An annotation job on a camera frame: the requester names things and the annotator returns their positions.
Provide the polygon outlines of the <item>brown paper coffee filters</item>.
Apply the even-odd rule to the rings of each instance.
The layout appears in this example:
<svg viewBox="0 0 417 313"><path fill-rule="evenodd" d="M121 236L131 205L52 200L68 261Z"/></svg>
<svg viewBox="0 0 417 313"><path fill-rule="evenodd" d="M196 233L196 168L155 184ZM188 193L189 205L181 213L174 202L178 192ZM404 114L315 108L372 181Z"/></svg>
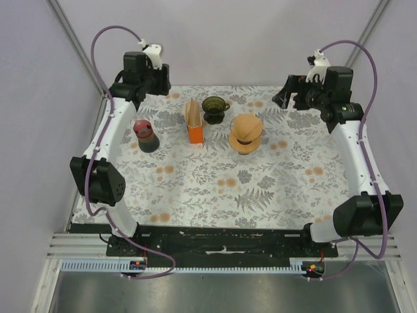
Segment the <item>brown paper coffee filters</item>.
<svg viewBox="0 0 417 313"><path fill-rule="evenodd" d="M202 125L200 107L196 99L191 98L185 102L183 116L189 127L195 128Z"/></svg>

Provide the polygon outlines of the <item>red capped dark bottle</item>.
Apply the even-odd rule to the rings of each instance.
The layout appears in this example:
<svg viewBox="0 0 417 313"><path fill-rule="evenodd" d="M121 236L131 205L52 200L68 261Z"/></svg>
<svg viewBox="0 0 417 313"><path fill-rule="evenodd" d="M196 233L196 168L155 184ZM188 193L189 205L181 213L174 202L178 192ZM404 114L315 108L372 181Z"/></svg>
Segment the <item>red capped dark bottle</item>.
<svg viewBox="0 0 417 313"><path fill-rule="evenodd" d="M150 121L137 120L134 123L133 130L137 137L139 148L144 153L153 153L159 148L160 140L154 133Z"/></svg>

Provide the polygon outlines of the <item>green glass coffee dripper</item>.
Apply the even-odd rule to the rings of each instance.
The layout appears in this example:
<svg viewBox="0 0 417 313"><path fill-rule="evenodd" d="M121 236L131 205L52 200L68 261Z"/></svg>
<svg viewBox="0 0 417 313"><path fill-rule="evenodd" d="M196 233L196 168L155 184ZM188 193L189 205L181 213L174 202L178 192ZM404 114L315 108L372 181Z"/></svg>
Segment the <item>green glass coffee dripper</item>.
<svg viewBox="0 0 417 313"><path fill-rule="evenodd" d="M217 96L206 98L201 106L204 111L203 119L210 125L222 123L225 117L225 111L230 108L229 103Z"/></svg>

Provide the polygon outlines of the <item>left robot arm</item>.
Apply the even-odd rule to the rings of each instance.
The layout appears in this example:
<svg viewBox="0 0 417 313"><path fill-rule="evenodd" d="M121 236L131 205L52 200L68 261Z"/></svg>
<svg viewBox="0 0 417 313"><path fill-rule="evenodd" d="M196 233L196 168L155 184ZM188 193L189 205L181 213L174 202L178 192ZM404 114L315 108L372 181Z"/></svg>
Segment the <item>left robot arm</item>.
<svg viewBox="0 0 417 313"><path fill-rule="evenodd" d="M124 201L126 181L114 166L128 123L147 95L166 96L171 89L169 66L162 62L162 47L148 45L141 52L126 52L123 69L108 91L100 126L82 156L73 157L70 169L91 216L105 213L114 236L129 256L143 250L135 235L137 222Z"/></svg>

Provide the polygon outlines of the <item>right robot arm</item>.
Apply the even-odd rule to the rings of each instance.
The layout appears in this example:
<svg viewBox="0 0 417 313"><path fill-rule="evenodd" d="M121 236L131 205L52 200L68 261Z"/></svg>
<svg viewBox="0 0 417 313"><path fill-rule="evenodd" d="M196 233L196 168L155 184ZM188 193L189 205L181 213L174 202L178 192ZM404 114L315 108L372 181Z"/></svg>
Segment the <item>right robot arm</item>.
<svg viewBox="0 0 417 313"><path fill-rule="evenodd" d="M388 230L404 206L401 195L390 192L378 171L364 111L351 101L352 79L352 69L340 66L310 70L306 76L291 74L272 98L282 109L293 100L296 110L319 110L347 175L349 199L334 209L331 221L310 224L309 234L298 240L299 251L308 257L316 255L322 243L348 237L381 235L381 248L386 249Z"/></svg>

